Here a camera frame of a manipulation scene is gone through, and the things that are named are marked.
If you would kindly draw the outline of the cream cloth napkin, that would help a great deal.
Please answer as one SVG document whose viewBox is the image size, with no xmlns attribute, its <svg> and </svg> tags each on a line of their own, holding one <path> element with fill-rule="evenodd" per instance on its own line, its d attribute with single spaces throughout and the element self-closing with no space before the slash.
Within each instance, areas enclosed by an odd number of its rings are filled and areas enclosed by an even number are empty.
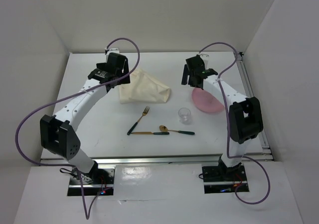
<svg viewBox="0 0 319 224">
<path fill-rule="evenodd" d="M 169 100 L 171 88 L 156 77 L 142 69 L 136 69 L 130 74 L 130 83 L 119 87 L 121 104 L 144 102 L 164 104 Z"/>
</svg>

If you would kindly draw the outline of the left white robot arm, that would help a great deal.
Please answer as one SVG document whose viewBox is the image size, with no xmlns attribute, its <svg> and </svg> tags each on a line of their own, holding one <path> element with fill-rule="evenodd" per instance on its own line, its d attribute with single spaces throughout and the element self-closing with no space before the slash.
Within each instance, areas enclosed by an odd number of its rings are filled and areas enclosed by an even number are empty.
<svg viewBox="0 0 319 224">
<path fill-rule="evenodd" d="M 98 63 L 88 75 L 80 95 L 52 116 L 44 115 L 40 120 L 41 146 L 74 166 L 74 171 L 88 184 L 108 180 L 107 171 L 81 149 L 76 130 L 91 110 L 110 89 L 130 83 L 129 63 L 126 56 L 109 53 L 104 63 Z"/>
</svg>

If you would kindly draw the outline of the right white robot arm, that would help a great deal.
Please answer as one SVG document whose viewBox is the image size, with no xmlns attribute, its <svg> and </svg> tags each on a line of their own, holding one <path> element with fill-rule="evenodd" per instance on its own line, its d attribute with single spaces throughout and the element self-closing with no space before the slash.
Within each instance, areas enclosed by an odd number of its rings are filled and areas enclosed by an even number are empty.
<svg viewBox="0 0 319 224">
<path fill-rule="evenodd" d="M 251 140 L 263 130 L 260 102 L 233 89 L 215 70 L 206 69 L 200 55 L 186 59 L 181 84 L 204 90 L 224 102 L 227 142 L 226 151 L 218 160 L 217 174 L 222 180 L 229 180 L 240 168 Z"/>
</svg>

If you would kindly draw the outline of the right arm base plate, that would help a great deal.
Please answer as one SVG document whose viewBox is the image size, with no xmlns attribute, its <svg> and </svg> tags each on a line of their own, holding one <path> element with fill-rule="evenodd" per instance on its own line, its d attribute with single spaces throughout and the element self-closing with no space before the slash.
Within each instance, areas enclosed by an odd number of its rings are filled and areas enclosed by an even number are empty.
<svg viewBox="0 0 319 224">
<path fill-rule="evenodd" d="M 245 168 L 243 165 L 239 169 L 230 173 L 222 175 L 217 166 L 203 166 L 202 173 L 198 177 L 203 181 L 205 194 L 221 194 L 249 192 L 249 185 Z"/>
</svg>

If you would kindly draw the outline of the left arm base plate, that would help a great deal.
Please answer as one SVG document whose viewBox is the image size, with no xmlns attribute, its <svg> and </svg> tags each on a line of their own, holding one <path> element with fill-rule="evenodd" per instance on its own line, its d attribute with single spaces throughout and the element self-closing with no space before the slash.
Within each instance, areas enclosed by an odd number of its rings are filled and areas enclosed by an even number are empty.
<svg viewBox="0 0 319 224">
<path fill-rule="evenodd" d="M 70 175 L 67 196 L 81 196 L 81 182 L 77 172 L 74 169 L 71 171 L 67 170 L 66 172 Z M 115 168 L 100 169 L 99 173 L 93 178 L 81 174 L 84 196 L 93 197 L 97 194 L 100 196 L 113 196 L 114 175 Z"/>
</svg>

